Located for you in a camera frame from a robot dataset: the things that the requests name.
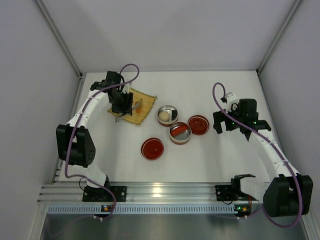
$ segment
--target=red bowl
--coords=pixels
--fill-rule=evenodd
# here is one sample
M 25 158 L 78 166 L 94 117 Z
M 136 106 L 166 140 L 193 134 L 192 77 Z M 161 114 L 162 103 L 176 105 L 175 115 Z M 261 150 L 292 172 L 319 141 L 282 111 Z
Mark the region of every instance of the red bowl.
M 164 153 L 165 147 L 159 138 L 149 138 L 141 146 L 142 155 L 148 160 L 156 160 Z
M 203 135 L 208 132 L 210 123 L 208 119 L 201 115 L 194 115 L 189 118 L 188 125 L 194 135 Z

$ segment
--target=white wall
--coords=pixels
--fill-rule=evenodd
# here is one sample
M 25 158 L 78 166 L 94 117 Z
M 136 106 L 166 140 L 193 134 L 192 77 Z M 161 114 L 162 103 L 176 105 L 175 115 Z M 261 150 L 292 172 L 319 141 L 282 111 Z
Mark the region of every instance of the white wall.
M 44 0 L 83 72 L 255 70 L 294 0 Z
M 264 68 L 261 80 L 283 148 L 312 177 L 320 218 L 320 1 L 306 0 Z
M 0 4 L 0 233 L 24 240 L 77 77 L 31 0 Z

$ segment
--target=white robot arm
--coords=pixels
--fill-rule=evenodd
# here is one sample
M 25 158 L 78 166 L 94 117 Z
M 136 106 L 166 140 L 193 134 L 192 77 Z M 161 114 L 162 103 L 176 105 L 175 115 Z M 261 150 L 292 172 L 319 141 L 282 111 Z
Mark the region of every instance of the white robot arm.
M 121 80 L 124 82 L 121 74 L 108 71 L 106 79 L 95 82 L 91 86 L 88 97 L 75 116 L 66 125 L 60 124 L 56 129 L 59 158 L 66 162 L 65 167 L 67 164 L 72 165 L 78 176 L 85 176 L 87 186 L 96 195 L 105 194 L 107 196 L 108 193 L 102 191 L 99 185 L 109 189 L 110 182 L 97 165 L 97 159 L 100 156 L 96 152 L 90 130 L 102 110 L 111 109 L 113 113 L 121 116 L 132 115 L 133 93 L 129 92 L 129 85 L 120 87 Z M 75 134 L 70 147 L 70 139 L 74 130 Z M 68 148 L 70 148 L 69 158 L 67 157 Z M 92 199 L 103 200 L 104 196 L 93 196 Z
M 225 122 L 227 131 L 240 129 L 240 132 L 245 135 L 247 141 L 257 151 L 270 177 L 270 182 L 262 182 L 250 173 L 235 176 L 231 179 L 234 194 L 246 194 L 254 197 L 263 203 L 270 217 L 297 215 L 299 199 L 293 179 L 294 174 L 302 195 L 302 214 L 307 214 L 313 182 L 308 175 L 302 176 L 291 165 L 280 150 L 269 124 L 265 120 L 258 120 L 257 101 L 255 99 L 239 99 L 232 92 L 226 94 L 221 100 L 226 103 L 226 108 L 213 113 L 213 128 L 218 134 L 221 134 L 223 132 L 221 123 Z

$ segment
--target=white surface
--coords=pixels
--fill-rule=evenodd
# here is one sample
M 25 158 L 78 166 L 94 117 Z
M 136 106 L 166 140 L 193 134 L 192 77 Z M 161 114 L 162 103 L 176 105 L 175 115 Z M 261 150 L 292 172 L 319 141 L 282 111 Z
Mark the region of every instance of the white surface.
M 304 1 L 262 71 L 283 150 L 313 180 L 312 202 L 320 218 L 320 1 Z
M 43 0 L 83 72 L 255 70 L 294 0 Z
M 78 81 L 31 0 L 1 1 L 0 33 L 0 233 L 25 240 Z
M 130 79 L 134 75 L 130 72 L 124 77 Z M 105 73 L 86 75 L 80 105 L 91 84 L 105 77 Z M 101 170 L 117 182 L 229 182 L 237 174 L 254 174 L 269 181 L 258 154 L 238 130 L 221 135 L 214 131 L 212 113 L 218 111 L 212 97 L 215 82 L 222 82 L 227 91 L 237 93 L 239 98 L 256 99 L 260 118 L 271 122 L 254 71 L 142 72 L 132 87 L 157 95 L 158 99 L 141 126 L 115 123 L 107 109 L 101 113 L 91 131 L 96 150 L 103 156 L 97 159 Z M 157 122 L 158 108 L 163 105 L 175 106 L 183 122 L 192 115 L 207 117 L 209 131 L 202 136 L 193 135 L 185 145 L 172 143 L 168 128 Z M 164 145 L 163 155 L 155 161 L 141 154 L 141 145 L 152 137 L 161 139 Z M 60 180 L 65 181 L 64 174 Z

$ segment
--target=metal bowl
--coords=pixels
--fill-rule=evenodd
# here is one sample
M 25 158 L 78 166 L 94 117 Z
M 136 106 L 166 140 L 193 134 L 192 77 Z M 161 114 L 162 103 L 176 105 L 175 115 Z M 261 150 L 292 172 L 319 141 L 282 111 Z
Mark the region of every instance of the metal bowl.
M 186 130 L 177 136 L 172 136 L 171 131 L 180 127 L 180 126 L 186 126 Z M 171 125 L 170 131 L 169 131 L 170 140 L 178 145 L 186 144 L 190 140 L 191 134 L 192 134 L 191 127 L 188 124 L 186 124 L 185 122 L 181 122 L 181 121 L 173 123 Z
M 159 114 L 162 112 L 167 112 L 169 114 L 169 120 L 168 121 L 163 121 L 160 119 Z M 178 111 L 174 106 L 171 105 L 164 105 L 162 107 L 159 108 L 158 110 L 158 122 L 165 127 L 170 127 L 173 123 L 175 123 L 176 121 L 178 121 L 179 115 L 178 115 Z

